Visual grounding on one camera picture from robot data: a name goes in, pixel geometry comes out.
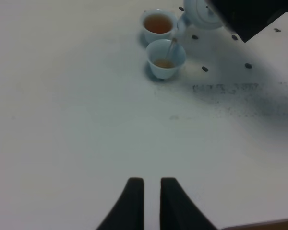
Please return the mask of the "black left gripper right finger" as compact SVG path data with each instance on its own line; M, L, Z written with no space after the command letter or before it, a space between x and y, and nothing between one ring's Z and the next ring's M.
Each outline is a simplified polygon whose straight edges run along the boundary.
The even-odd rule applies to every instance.
M162 178L161 230L215 230L216 227L185 193L176 178Z

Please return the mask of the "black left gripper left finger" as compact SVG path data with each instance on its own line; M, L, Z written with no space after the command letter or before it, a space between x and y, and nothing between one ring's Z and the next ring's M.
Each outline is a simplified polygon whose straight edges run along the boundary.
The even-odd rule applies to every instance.
M144 180L129 178L120 197L102 223L99 230L144 229Z

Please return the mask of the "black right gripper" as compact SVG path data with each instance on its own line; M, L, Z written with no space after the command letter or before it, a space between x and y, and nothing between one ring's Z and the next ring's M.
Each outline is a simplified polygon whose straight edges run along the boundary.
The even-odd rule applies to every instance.
M288 12L288 0L208 0L207 4L245 43Z

